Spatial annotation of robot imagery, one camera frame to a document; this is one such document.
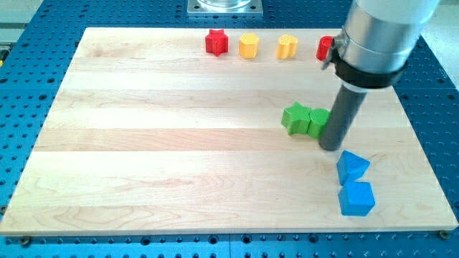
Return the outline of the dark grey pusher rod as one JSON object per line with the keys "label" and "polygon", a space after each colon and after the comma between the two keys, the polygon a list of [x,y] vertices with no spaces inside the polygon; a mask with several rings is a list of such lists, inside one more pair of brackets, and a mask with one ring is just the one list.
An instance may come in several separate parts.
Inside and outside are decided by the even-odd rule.
{"label": "dark grey pusher rod", "polygon": [[366,89],[342,84],[334,100],[319,145],[326,151],[336,151],[341,144],[366,97]]}

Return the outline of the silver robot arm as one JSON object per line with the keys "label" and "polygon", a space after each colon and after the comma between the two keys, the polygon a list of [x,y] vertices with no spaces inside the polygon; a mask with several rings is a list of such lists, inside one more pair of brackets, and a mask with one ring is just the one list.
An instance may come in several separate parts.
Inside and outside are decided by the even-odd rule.
{"label": "silver robot arm", "polygon": [[370,90],[393,85],[439,0],[354,0],[341,32],[333,37],[323,67],[341,80],[319,144],[335,151]]}

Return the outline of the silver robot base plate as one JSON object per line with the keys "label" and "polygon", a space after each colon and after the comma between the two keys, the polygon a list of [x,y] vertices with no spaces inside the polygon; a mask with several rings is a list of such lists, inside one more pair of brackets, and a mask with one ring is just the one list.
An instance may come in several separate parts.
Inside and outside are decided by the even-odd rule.
{"label": "silver robot base plate", "polygon": [[189,16],[262,15],[262,0],[188,0]]}

